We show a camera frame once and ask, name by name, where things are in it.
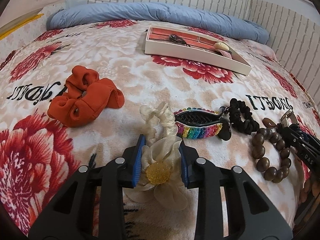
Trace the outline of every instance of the yellow flower center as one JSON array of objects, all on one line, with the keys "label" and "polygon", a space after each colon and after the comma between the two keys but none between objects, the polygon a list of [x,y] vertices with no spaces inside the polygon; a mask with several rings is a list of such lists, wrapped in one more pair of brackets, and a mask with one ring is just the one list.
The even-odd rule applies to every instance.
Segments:
[{"label": "yellow flower center", "polygon": [[147,168],[147,178],[152,184],[165,183],[170,177],[170,169],[164,163],[153,163]]}]

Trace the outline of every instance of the red flower print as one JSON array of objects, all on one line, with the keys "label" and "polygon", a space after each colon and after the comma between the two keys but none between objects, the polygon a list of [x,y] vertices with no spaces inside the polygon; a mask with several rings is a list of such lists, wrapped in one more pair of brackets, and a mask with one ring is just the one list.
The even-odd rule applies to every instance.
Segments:
[{"label": "red flower print", "polygon": [[169,67],[183,66],[184,73],[193,77],[194,79],[202,78],[208,83],[233,83],[233,72],[230,70],[175,57],[152,55],[152,58],[153,62],[159,65]]},{"label": "red flower print", "polygon": [[310,170],[307,167],[307,165],[304,164],[304,162],[300,159],[298,159],[298,162],[301,164],[303,169],[303,175],[304,175],[304,182],[310,178]]},{"label": "red flower print", "polygon": [[214,37],[220,41],[227,41],[224,37],[216,34],[216,33],[212,33],[212,32],[209,32],[207,30],[204,30],[204,29],[200,29],[200,28],[194,28],[194,27],[188,27],[188,30],[189,31],[193,31],[193,32],[197,32],[197,33],[202,33],[202,34],[206,34],[206,35],[209,35],[211,37]]},{"label": "red flower print", "polygon": [[119,28],[119,27],[133,26],[135,24],[137,24],[137,23],[133,22],[131,20],[118,20],[118,21],[108,21],[108,22],[103,22],[103,23],[97,23],[94,26],[91,26],[89,28],[100,29],[104,26],[109,26],[111,28]]},{"label": "red flower print", "polygon": [[262,55],[262,54],[260,54],[260,55],[263,56],[264,58],[266,58],[267,60],[274,62],[274,60],[271,57],[266,56],[266,55]]},{"label": "red flower print", "polygon": [[57,35],[62,32],[63,32],[62,29],[46,31],[46,32],[42,33],[38,38],[36,38],[35,41],[44,41],[47,38],[52,38],[54,35]]},{"label": "red flower print", "polygon": [[303,90],[303,92],[306,91],[306,89],[302,86],[302,84],[298,81],[298,79],[291,73],[289,72],[289,75],[293,78],[293,80],[298,84],[298,86]]},{"label": "red flower print", "polygon": [[315,132],[314,132],[313,130],[311,130],[311,129],[306,125],[306,123],[303,124],[303,122],[302,122],[302,120],[301,120],[301,118],[300,118],[299,115],[297,115],[297,120],[298,120],[298,122],[299,122],[299,126],[300,126],[301,131],[303,131],[303,132],[305,132],[305,133],[307,133],[307,134],[313,135],[313,136],[316,135]]},{"label": "red flower print", "polygon": [[317,111],[315,109],[312,109],[312,112],[313,112],[313,114],[315,116],[315,119],[317,120],[317,122],[318,122],[318,124],[320,126],[320,118],[319,118],[319,115],[318,115]]},{"label": "red flower print", "polygon": [[185,66],[183,68],[184,73],[192,76],[194,79],[202,78],[208,83],[233,83],[233,72],[230,70],[192,60],[185,60],[183,65]]},{"label": "red flower print", "polygon": [[152,61],[159,65],[167,66],[167,67],[179,67],[182,64],[184,59],[176,58],[176,57],[167,57],[167,56],[159,56],[152,55]]},{"label": "red flower print", "polygon": [[66,127],[46,115],[29,115],[0,132],[0,200],[21,229],[32,223],[79,167]]},{"label": "red flower print", "polygon": [[270,68],[266,65],[265,65],[265,67],[279,81],[280,85],[285,90],[287,90],[294,98],[298,98],[296,92],[293,89],[293,86],[283,76],[281,76],[277,71],[273,70],[272,68]]},{"label": "red flower print", "polygon": [[16,54],[16,51],[13,50],[8,56],[7,58],[5,59],[4,62],[1,63],[0,65],[0,70],[3,69],[5,67],[5,65],[7,65],[9,63],[10,60],[12,60],[14,54]]},{"label": "red flower print", "polygon": [[9,80],[9,83],[19,80],[28,71],[34,70],[38,66],[41,60],[48,58],[57,50],[66,47],[66,46],[60,46],[60,45],[61,45],[61,41],[51,45],[47,45],[45,47],[38,49],[36,52],[31,53],[22,62],[18,63],[15,66],[15,68],[10,72],[11,78]]}]

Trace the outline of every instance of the orange scrunchie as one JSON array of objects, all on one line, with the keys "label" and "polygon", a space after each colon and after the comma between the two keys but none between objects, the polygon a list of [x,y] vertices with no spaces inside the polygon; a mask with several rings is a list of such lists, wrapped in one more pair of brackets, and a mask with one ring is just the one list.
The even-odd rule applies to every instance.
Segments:
[{"label": "orange scrunchie", "polygon": [[75,66],[66,80],[68,92],[52,99],[48,116],[67,127],[78,127],[94,121],[105,107],[121,108],[124,95],[112,80],[99,79],[99,73]]}]

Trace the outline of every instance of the wooden bead bracelet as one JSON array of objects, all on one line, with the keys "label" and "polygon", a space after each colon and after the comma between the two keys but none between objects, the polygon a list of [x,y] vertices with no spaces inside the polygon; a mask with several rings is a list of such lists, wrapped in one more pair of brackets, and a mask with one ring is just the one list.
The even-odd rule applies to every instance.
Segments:
[{"label": "wooden bead bracelet", "polygon": [[[265,155],[266,149],[263,146],[264,140],[269,140],[270,143],[276,144],[276,149],[280,151],[281,168],[277,170],[275,167],[270,167],[270,160]],[[264,179],[274,183],[281,182],[289,175],[291,160],[289,159],[290,150],[285,147],[285,141],[277,132],[272,132],[270,128],[260,128],[252,139],[252,156],[257,159],[257,170],[264,172]]]}]

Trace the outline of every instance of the metal screw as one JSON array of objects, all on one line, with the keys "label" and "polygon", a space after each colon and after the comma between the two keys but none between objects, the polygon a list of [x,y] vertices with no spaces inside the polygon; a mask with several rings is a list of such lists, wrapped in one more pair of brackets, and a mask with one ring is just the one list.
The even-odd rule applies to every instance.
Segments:
[{"label": "metal screw", "polygon": [[116,163],[117,163],[117,164],[122,164],[122,163],[124,163],[124,162],[125,162],[125,159],[124,159],[124,158],[122,158],[122,157],[116,158]]},{"label": "metal screw", "polygon": [[241,172],[242,172],[242,168],[241,168],[240,166],[234,166],[234,167],[233,167],[233,171],[234,171],[235,173],[241,173]]},{"label": "metal screw", "polygon": [[205,158],[198,158],[198,159],[196,160],[196,162],[199,163],[199,164],[205,164],[206,159],[205,159]]},{"label": "metal screw", "polygon": [[88,166],[82,165],[79,167],[78,171],[81,173],[85,173],[88,171]]}]

